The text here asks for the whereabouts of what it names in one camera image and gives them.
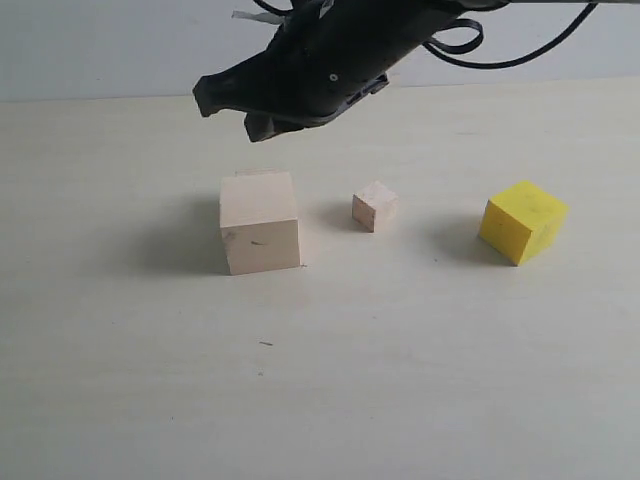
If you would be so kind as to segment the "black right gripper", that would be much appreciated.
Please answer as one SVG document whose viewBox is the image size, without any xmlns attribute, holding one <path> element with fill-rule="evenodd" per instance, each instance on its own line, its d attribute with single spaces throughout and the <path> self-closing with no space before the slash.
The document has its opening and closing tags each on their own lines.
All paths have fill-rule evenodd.
<svg viewBox="0 0 640 480">
<path fill-rule="evenodd" d="M 295 1 L 264 52 L 204 75 L 203 118 L 244 112 L 251 143 L 325 125 L 384 88 L 387 71 L 467 12 L 497 1 Z"/>
</svg>

